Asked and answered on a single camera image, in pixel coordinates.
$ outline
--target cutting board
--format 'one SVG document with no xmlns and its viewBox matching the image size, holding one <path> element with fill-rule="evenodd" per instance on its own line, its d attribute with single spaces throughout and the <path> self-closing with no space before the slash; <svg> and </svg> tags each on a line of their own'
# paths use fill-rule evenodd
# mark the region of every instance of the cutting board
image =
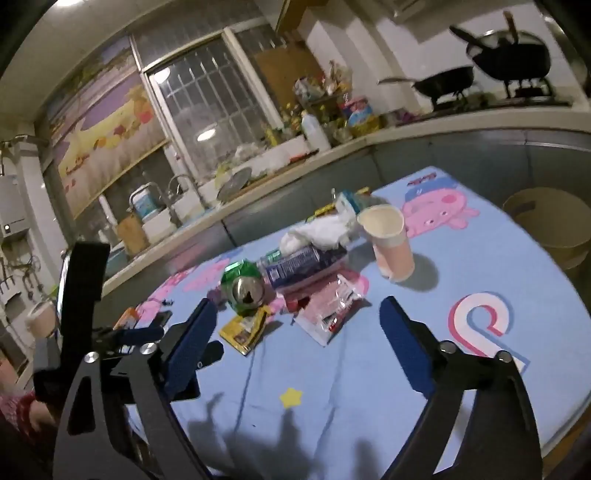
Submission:
<svg viewBox="0 0 591 480">
<path fill-rule="evenodd" d="M 285 47 L 265 50 L 254 55 L 268 87 L 279 105 L 297 103 L 293 87 L 301 77 L 321 79 L 324 72 L 306 45 L 290 43 Z"/>
<path fill-rule="evenodd" d="M 142 222 L 132 213 L 117 225 L 117 236 L 125 244 L 125 250 L 134 257 L 150 246 L 148 237 L 142 228 Z"/>
</svg>

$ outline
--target pan handle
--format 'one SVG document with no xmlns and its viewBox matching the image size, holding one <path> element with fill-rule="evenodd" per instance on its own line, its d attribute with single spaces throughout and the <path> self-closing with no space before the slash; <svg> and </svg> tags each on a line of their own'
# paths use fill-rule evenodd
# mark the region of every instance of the pan handle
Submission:
<svg viewBox="0 0 591 480">
<path fill-rule="evenodd" d="M 482 40 L 480 40 L 479 38 L 476 38 L 470 32 L 468 32 L 460 27 L 456 27 L 455 25 L 452 25 L 451 27 L 449 27 L 449 31 L 452 32 L 457 38 L 465 41 L 466 43 L 468 43 L 470 45 L 474 45 L 475 47 L 479 47 L 482 50 L 491 50 L 492 49 L 492 47 L 485 45 L 482 42 Z"/>
<path fill-rule="evenodd" d="M 505 17 L 507 27 L 509 27 L 509 31 L 511 32 L 511 36 L 513 37 L 513 43 L 519 43 L 519 34 L 517 33 L 517 29 L 515 28 L 515 20 L 513 20 L 513 14 L 508 10 L 504 10 L 503 16 Z"/>
<path fill-rule="evenodd" d="M 383 83 L 402 83 L 402 82 L 420 82 L 420 80 L 409 79 L 406 77 L 386 77 L 384 79 L 378 80 L 378 85 L 382 85 Z"/>
</svg>

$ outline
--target water heater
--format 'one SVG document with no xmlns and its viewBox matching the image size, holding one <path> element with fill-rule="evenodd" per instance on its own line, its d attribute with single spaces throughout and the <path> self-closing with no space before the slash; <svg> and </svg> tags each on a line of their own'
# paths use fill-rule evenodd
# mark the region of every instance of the water heater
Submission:
<svg viewBox="0 0 591 480">
<path fill-rule="evenodd" d="M 17 176 L 0 176 L 0 244 L 25 236 L 29 227 Z"/>
</svg>

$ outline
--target pink paper cup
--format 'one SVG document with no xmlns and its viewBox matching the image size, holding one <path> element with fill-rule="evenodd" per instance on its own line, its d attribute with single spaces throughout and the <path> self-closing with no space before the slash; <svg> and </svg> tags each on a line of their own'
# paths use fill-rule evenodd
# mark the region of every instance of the pink paper cup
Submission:
<svg viewBox="0 0 591 480">
<path fill-rule="evenodd" d="M 414 259 L 402 212 L 392 205 L 376 205 L 363 210 L 357 221 L 374 246 L 382 276 L 394 282 L 410 277 L 414 272 Z"/>
</svg>

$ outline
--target ceiling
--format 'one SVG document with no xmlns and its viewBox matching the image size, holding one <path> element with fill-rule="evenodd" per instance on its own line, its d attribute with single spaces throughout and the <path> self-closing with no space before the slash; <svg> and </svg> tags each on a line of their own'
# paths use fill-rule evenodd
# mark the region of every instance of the ceiling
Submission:
<svg viewBox="0 0 591 480">
<path fill-rule="evenodd" d="M 33 121 L 56 87 L 130 23 L 171 0 L 83 0 L 53 5 L 0 78 L 0 123 Z"/>
</svg>

